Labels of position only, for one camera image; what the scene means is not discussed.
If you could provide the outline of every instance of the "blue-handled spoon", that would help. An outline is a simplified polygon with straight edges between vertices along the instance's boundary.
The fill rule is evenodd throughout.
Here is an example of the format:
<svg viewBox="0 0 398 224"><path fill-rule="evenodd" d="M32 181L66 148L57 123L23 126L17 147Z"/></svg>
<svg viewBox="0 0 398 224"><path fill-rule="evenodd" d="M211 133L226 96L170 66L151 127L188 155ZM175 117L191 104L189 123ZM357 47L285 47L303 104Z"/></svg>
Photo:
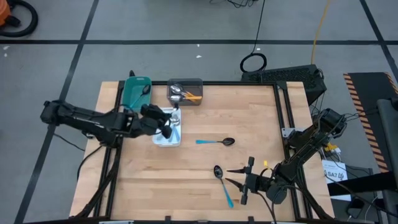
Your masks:
<svg viewBox="0 0 398 224"><path fill-rule="evenodd" d="M224 138L222 141L206 141L206 140L197 140L197 144L206 144L206 143L223 143L224 146L230 146L235 143L235 139L233 138Z"/></svg>
<svg viewBox="0 0 398 224"><path fill-rule="evenodd" d="M219 179L219 180L221 181L221 183L223 184L223 188L224 188L224 192L225 192L225 195L226 195L226 200L227 200L227 202L228 202L228 206L229 206L230 208L233 208L233 207L234 207L234 203L232 202L231 197L230 197L229 194L228 194L228 191L226 191L226 188L225 188L225 185L224 185L224 182L223 182L223 170L221 169L220 166L218 166L218 165L215 165L215 166L214 166L214 175L215 175L215 176L217 177L217 179Z"/></svg>

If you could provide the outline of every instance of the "black metal frame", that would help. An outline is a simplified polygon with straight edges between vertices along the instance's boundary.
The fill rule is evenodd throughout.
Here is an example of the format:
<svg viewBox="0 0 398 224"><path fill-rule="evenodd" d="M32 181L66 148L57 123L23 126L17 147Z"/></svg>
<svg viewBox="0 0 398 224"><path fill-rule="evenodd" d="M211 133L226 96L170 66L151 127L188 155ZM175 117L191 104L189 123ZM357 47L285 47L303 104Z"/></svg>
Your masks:
<svg viewBox="0 0 398 224"><path fill-rule="evenodd" d="M167 81L152 81L153 85L167 85ZM274 96L275 96L275 103L276 103L276 110L277 110L277 114L278 114L278 120L279 120L279 130L280 130L280 136L281 136L281 141L282 143L284 142L283 139L283 135L282 135L282 128L285 127L285 123L284 123L284 116L282 113L282 105L280 102L280 97L279 97L279 87L281 87L281 89L283 90L283 94L284 94L284 98L285 98L285 104L286 104L286 111L287 111L287 119L289 120L289 126L291 128L294 128L294 118L293 118L293 113L292 113L292 107L290 105L290 99L289 99L289 93L287 91L287 85L286 82L264 82L264 83L253 83L253 82L229 82L229 81L204 81L203 85L229 85L229 86L243 86L243 85L253 85L253 86L258 86L258 85L262 85L262 86L272 86L274 89ZM115 101L115 106L119 106L121 103L121 95L123 92L123 88L124 88L124 81L119 81L118 84L118 92L116 94L116 101ZM115 154L115 158L114 158L114 162L117 163L117 167L119 167L119 163L120 163L120 158L121 158L121 150L122 150L122 143L123 140L120 139L121 142L121 146L116 148L116 154ZM111 158L111 150L110 148L106 149L105 152L105 157L104 157L104 162L103 162L103 166L102 166L102 171L101 171L101 177L100 177L100 181L99 184L103 184L104 178L106 177L106 174L108 173L108 166L109 166L109 160ZM289 158L290 154L289 154L289 149L284 147L284 156L285 158ZM301 181L301 183L304 183L304 186L306 186L305 183L305 177L304 177L304 173L303 173L303 169L302 167L299 170L299 175L298 175L298 179L299 181ZM114 198L114 192L116 189L116 181L118 178L118 172L116 171L116 175L113 177L112 181L111 181L111 185L109 188L109 196L108 196L108 201L106 204L106 212L105 212L105 216L106 217L111 217L111 213L112 213L112 207L113 207L113 198ZM291 196L292 196L292 204L293 204L293 211L294 211L294 217L296 220L302 218L300 215L300 209L299 209L299 201L297 198L297 192L295 190L291 190L290 191ZM307 202L307 200L303 197L304 199L304 204L305 204L305 213L307 215L307 218L312 218L312 210L311 207L309 205L309 203ZM97 217L100 215L100 210L101 210L101 202L102 199L99 199L96 206L95 206L95 210L94 210L94 217ZM151 223L151 221L140 221L143 223ZM247 223L247 222L228 222L228 223ZM253 219L253 223L270 223L270 222L254 222Z"/></svg>

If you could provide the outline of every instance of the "yellow cable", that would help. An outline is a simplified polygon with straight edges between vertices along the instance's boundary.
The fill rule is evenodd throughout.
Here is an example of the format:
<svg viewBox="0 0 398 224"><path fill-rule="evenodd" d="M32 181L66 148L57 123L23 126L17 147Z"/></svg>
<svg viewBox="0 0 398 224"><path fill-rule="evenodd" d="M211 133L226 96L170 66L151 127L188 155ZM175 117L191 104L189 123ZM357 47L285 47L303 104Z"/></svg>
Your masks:
<svg viewBox="0 0 398 224"><path fill-rule="evenodd" d="M311 54L311 64L313 64L313 59L315 58L315 48L317 47L317 40L318 40L319 32L321 31L321 26L322 26L323 20L326 17L326 13L328 12L329 5L330 5L330 0L328 0L328 2L326 3L325 9L323 10L323 15L322 15L322 18L321 18L321 22L319 23L317 33L315 34L315 39L313 40L312 54Z"/></svg>

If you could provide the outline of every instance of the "orange object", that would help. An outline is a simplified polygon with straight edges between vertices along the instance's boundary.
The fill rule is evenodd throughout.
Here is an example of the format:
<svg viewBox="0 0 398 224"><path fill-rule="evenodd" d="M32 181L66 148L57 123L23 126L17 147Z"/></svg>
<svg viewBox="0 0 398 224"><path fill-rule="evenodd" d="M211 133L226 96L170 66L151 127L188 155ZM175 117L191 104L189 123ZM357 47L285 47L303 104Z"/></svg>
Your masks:
<svg viewBox="0 0 398 224"><path fill-rule="evenodd" d="M6 0L0 0L0 26L3 26L7 17L11 15L10 7Z"/></svg>

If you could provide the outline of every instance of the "orange striped warning tape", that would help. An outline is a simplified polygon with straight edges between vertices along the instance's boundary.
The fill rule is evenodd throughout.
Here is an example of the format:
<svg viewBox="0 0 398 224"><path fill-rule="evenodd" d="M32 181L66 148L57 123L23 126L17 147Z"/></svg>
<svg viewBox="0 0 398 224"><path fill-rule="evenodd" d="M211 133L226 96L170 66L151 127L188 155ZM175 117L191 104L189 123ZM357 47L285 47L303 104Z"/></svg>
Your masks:
<svg viewBox="0 0 398 224"><path fill-rule="evenodd" d="M387 76L390 79L390 82L398 94L398 89L395 87L394 82L392 81L392 78L389 76L387 73ZM356 111L358 112L359 120L362 123L362 127L365 130L366 138L368 139L369 145L371 146L373 156L376 160L377 166L380 169L380 172L388 172L387 164L385 163L384 156L381 154L381 151L379 149L379 144L376 141L376 137L373 134L372 127L369 124L368 119L366 118L366 113L364 111L364 108L362 107L361 99L359 99L358 93L355 90L355 86L353 81L351 80L351 76L345 73L343 75L347 88L349 91L349 94L351 95L351 99L353 100L354 106Z"/></svg>

